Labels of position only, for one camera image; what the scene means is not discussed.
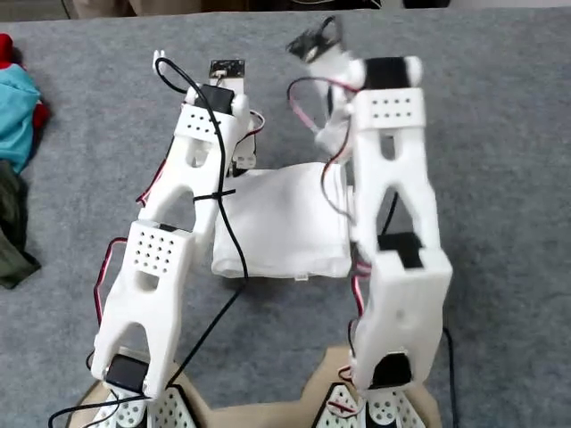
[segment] cardboard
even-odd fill
[[[298,401],[249,404],[210,408],[188,378],[182,374],[178,383],[185,390],[202,428],[311,428],[331,383],[340,382],[337,369],[347,362],[346,347],[328,348],[323,361],[311,376]],[[173,365],[172,373],[177,369]],[[105,401],[109,391],[96,383],[80,404]],[[424,386],[406,391],[406,395],[426,428],[442,428],[438,406]],[[93,421],[97,410],[77,412],[68,421],[69,428],[82,428]]]

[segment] black wire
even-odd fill
[[[234,294],[232,295],[232,297],[230,297],[230,299],[226,302],[226,304],[222,307],[222,309],[220,310],[220,312],[218,313],[218,315],[212,319],[211,323],[208,325],[208,327],[206,327],[206,330],[204,331],[203,335],[200,337],[200,339],[198,340],[198,342],[196,343],[196,345],[190,350],[190,352],[188,353],[188,355],[186,356],[186,358],[184,359],[184,361],[182,362],[182,364],[180,365],[180,367],[178,368],[178,370],[175,372],[175,374],[170,378],[169,382],[167,383],[167,386],[171,386],[176,379],[180,376],[180,374],[184,371],[185,367],[188,365],[188,363],[191,361],[191,359],[194,357],[194,355],[196,354],[196,352],[198,352],[198,350],[200,349],[200,347],[203,345],[204,341],[206,341],[206,339],[208,338],[209,334],[211,333],[211,331],[214,329],[214,327],[216,326],[216,324],[222,319],[222,317],[224,317],[224,314],[226,314],[226,312],[230,309],[230,307],[232,306],[232,304],[236,301],[236,299],[238,298],[238,296],[242,293],[242,291],[244,290],[248,278],[249,278],[249,274],[248,274],[248,266],[246,264],[246,259],[244,256],[244,252],[242,251],[242,247],[240,246],[240,243],[238,242],[238,240],[236,239],[236,235],[234,234],[234,231],[232,230],[232,226],[230,225],[230,222],[228,221],[228,215],[226,213],[226,210],[224,209],[224,204],[222,202],[222,194],[224,193],[224,176],[225,176],[225,166],[226,166],[226,148],[224,147],[224,140],[222,138],[222,132],[220,131],[219,125],[218,125],[218,120],[216,119],[216,115],[214,114],[214,111],[212,110],[212,107],[210,105],[210,103],[208,102],[208,99],[206,98],[206,96],[204,95],[203,91],[201,90],[201,88],[196,84],[196,82],[194,82],[190,76],[188,76],[177,64],[175,64],[173,61],[171,61],[168,58],[158,58],[155,62],[154,62],[154,67],[157,70],[157,74],[159,75],[159,77],[161,78],[161,80],[171,89],[177,91],[177,92],[181,92],[182,90],[180,88],[177,88],[176,86],[172,85],[169,80],[167,78],[165,78],[162,73],[160,72],[159,66],[161,65],[161,62],[166,63],[167,65],[169,65],[174,71],[176,71],[178,73],[178,75],[183,78],[190,87],[192,87],[194,89],[194,91],[196,92],[196,94],[201,98],[201,100],[203,101],[204,104],[204,108],[206,109],[206,111],[208,112],[208,115],[210,116],[212,125],[214,126],[214,132],[216,133],[216,136],[218,138],[218,142],[219,142],[219,148],[220,148],[220,170],[219,170],[219,182],[218,182],[218,191],[217,191],[217,196],[212,196],[214,199],[216,199],[218,201],[218,205],[219,205],[219,209],[220,209],[220,215],[222,216],[222,220],[224,221],[224,226],[226,227],[228,234],[230,235],[230,239],[232,240],[232,243],[234,244],[234,246],[236,247],[236,251],[238,251],[238,256],[240,257],[240,262],[242,263],[242,270],[244,271],[244,280],[241,283],[240,287],[238,287],[238,289],[234,292]]]
[[[113,397],[115,397],[115,399],[119,399],[119,396],[115,393],[114,390],[111,390],[111,394],[113,394]],[[120,406],[120,404],[118,404],[117,407],[106,417],[99,419],[98,421],[93,421],[92,423],[83,426],[83,428],[90,428],[91,426],[96,426],[96,425],[102,424],[103,422],[111,419],[113,417],[113,415],[115,415],[117,413],[117,411],[119,410],[119,406]]]
[[[126,399],[116,399],[114,401],[105,401],[103,403],[92,403],[92,404],[82,404],[79,406],[67,407],[63,408],[55,412],[47,421],[48,428],[54,428],[54,420],[62,415],[67,415],[68,413],[78,412],[80,410],[89,410],[92,408],[100,408],[100,407],[107,407],[107,406],[114,406],[123,403],[129,403],[130,401],[139,401],[141,399],[147,399],[144,395],[136,395],[135,397],[127,397]]]
[[[359,320],[358,318],[352,318],[347,325],[347,340],[349,341],[349,348],[351,348],[351,354],[355,357],[357,354],[355,353],[355,347],[353,346],[353,338],[352,338],[352,327],[355,321]]]
[[[91,363],[89,362],[89,360],[91,359],[91,357],[93,357],[93,354],[95,354],[95,350],[92,350],[91,352],[89,352],[89,355],[87,355],[86,358],[86,367],[87,370],[91,371]]]
[[[399,193],[395,192],[393,196],[393,201],[391,202],[391,208],[389,208],[389,213],[386,215],[385,225],[383,226],[383,230],[381,230],[381,236],[386,235],[386,232],[389,230],[389,225],[393,220],[394,210],[396,209],[396,203],[399,201]]]
[[[448,342],[448,367],[450,370],[450,403],[452,410],[452,426],[454,428],[460,427],[458,415],[458,401],[456,400],[456,376],[454,374],[454,342],[448,327],[443,327],[444,336]]]
[[[70,20],[71,15],[70,15],[70,10],[68,9],[68,5],[65,3],[65,0],[60,0],[60,3],[62,3],[62,8],[63,11],[65,12],[65,16],[67,16],[68,20]]]

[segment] quadruped robot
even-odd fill
[[[403,392],[430,372],[452,268],[441,248],[436,199],[426,172],[425,103],[418,87],[422,64],[417,57],[354,58],[343,46],[341,23],[334,17],[302,33],[288,49],[306,66],[326,105],[327,124],[316,130],[317,144],[336,161],[352,162],[350,235],[369,276],[368,301],[354,330],[348,365],[340,370],[358,398],[349,394],[346,383],[333,384],[313,426],[424,426]],[[225,175],[238,175],[255,166],[256,149],[244,63],[216,62],[210,84],[201,90],[217,123],[196,91],[185,91],[169,153],[131,225],[95,337],[91,373],[111,390],[109,402],[140,399],[120,406],[112,417],[113,407],[101,408],[91,426],[200,426],[183,392],[168,384],[181,296],[219,215],[212,196],[224,177],[220,163],[224,161]],[[220,150],[218,131],[228,156]],[[382,153],[385,138],[393,139],[393,159]],[[377,235],[377,214],[389,188],[410,213],[412,232]],[[193,231],[163,224],[170,206],[188,191],[196,200]],[[120,346],[133,324],[145,329],[148,355]]]

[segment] gray fabric surface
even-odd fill
[[[134,198],[179,112],[178,95],[152,74],[153,49],[167,49],[196,78],[212,58],[245,58],[252,107],[268,120],[259,166],[313,161],[322,154],[285,101],[287,83],[303,71],[284,46],[322,16],[0,28],[54,110],[24,175],[28,249],[43,268],[0,290],[0,425],[45,426],[92,382],[83,363],[96,332],[91,288],[107,242],[136,217]],[[570,22],[569,9],[345,15],[358,55],[425,62],[429,172],[455,269],[445,318],[457,343],[464,427],[571,426]],[[170,219],[190,227],[190,205],[181,202]],[[395,229],[406,221],[398,209]],[[178,358],[235,285],[207,264],[192,277]],[[215,407],[296,399],[324,348],[344,342],[353,315],[346,281],[253,280],[187,373]],[[444,346],[428,386],[450,426]]]

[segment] white cloth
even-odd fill
[[[323,163],[283,169],[255,169],[226,180],[224,208],[250,276],[303,278],[347,276],[351,268],[349,226],[321,192]],[[326,174],[327,196],[347,210],[344,170],[332,165]],[[243,275],[242,264],[220,214],[216,220],[212,273]]]

